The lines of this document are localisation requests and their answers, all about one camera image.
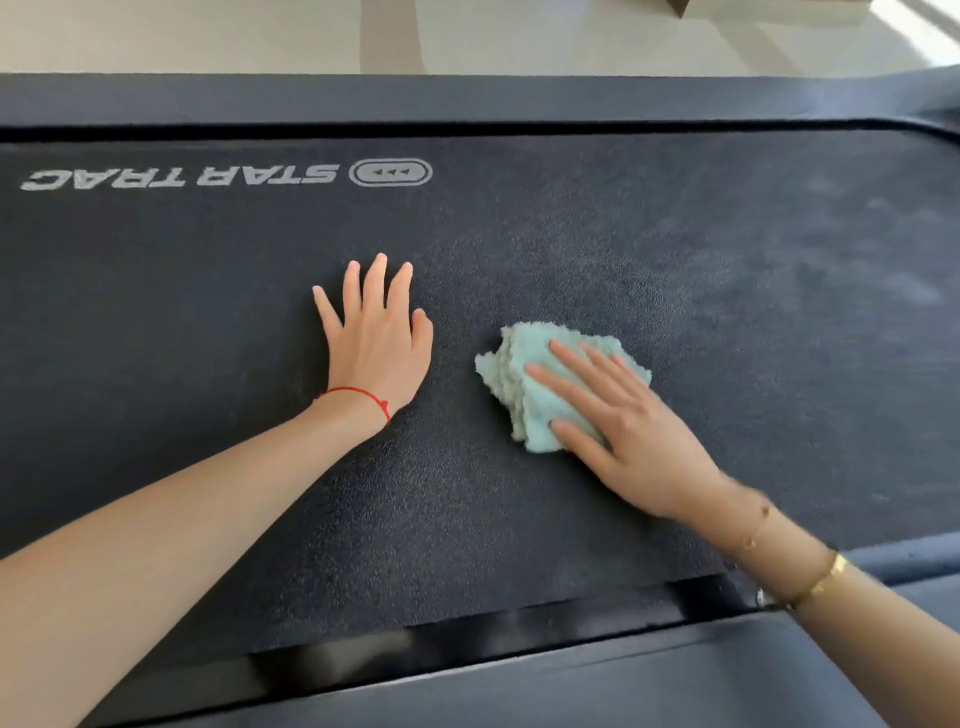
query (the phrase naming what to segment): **microfiber cloth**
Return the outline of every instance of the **microfiber cloth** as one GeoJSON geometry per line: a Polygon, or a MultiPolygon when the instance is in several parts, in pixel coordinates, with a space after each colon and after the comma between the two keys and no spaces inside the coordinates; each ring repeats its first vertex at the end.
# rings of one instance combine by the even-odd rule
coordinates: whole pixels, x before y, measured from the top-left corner
{"type": "Polygon", "coordinates": [[[639,366],[623,351],[620,341],[612,336],[586,336],[580,331],[544,322],[514,324],[500,332],[503,334],[500,348],[496,352],[479,354],[474,360],[477,374],[510,411],[514,439],[531,452],[553,452],[563,448],[550,430],[550,421],[556,419],[570,420],[597,442],[604,443],[603,436],[579,412],[523,371],[533,362],[571,381],[583,383],[548,349],[551,339],[557,339],[584,358],[587,355],[580,349],[580,344],[585,342],[607,356],[619,354],[643,381],[650,383],[650,371],[639,366]]]}

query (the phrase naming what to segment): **person's right arm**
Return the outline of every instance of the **person's right arm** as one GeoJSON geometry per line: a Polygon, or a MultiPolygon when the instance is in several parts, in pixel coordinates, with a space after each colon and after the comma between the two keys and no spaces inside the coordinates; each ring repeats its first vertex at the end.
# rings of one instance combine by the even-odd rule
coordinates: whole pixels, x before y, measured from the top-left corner
{"type": "Polygon", "coordinates": [[[728,553],[790,614],[892,726],[960,724],[960,635],[847,565],[767,497],[727,477],[684,422],[617,357],[559,343],[551,351],[586,388],[537,366],[528,373],[599,429],[551,424],[564,447],[613,491],[728,553]],[[810,595],[815,585],[823,590],[810,595]]]}

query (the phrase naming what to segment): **folded cloth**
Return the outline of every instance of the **folded cloth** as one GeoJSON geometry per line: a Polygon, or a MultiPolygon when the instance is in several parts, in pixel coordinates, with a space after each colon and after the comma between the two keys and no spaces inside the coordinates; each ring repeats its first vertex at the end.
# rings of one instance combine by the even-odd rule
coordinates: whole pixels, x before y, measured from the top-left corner
{"type": "Polygon", "coordinates": [[[551,339],[557,339],[583,357],[586,355],[580,344],[585,342],[607,356],[619,354],[643,381],[650,383],[650,371],[639,366],[612,336],[586,336],[580,331],[544,322],[514,324],[500,332],[503,334],[500,348],[496,352],[478,354],[474,360],[477,374],[510,411],[514,439],[531,452],[553,452],[563,448],[550,430],[550,421],[556,419],[570,420],[597,442],[604,443],[603,436],[579,412],[524,372],[523,368],[533,362],[571,381],[583,383],[547,348],[551,339]]]}

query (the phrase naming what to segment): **black treadmill belt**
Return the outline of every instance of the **black treadmill belt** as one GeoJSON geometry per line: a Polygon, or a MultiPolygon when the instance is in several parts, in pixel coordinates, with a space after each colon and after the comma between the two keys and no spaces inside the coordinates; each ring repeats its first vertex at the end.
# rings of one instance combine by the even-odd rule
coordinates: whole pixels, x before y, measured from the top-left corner
{"type": "Polygon", "coordinates": [[[722,467],[840,547],[960,528],[960,157],[932,136],[11,145],[0,181],[4,553],[301,411],[325,378],[310,286],[352,257],[413,261],[436,323],[413,406],[155,660],[721,570],[510,441],[473,357],[521,320],[619,336],[722,467]],[[400,161],[350,174],[371,158],[400,161]],[[185,184],[94,174],[148,168],[185,184]],[[40,170],[71,174],[21,190],[40,170]]]}

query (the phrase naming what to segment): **red string bracelet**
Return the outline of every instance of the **red string bracelet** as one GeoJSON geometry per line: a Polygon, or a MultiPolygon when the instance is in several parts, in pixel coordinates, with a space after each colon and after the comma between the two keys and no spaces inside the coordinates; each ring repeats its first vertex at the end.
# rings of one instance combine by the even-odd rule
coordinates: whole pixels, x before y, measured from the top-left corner
{"type": "Polygon", "coordinates": [[[383,410],[383,414],[386,416],[387,422],[390,421],[390,410],[387,409],[387,401],[382,400],[377,395],[368,392],[366,389],[360,389],[360,387],[333,387],[332,389],[326,390],[322,395],[320,395],[320,397],[328,395],[330,392],[358,392],[361,395],[367,395],[367,397],[375,401],[380,406],[380,409],[383,410]]]}

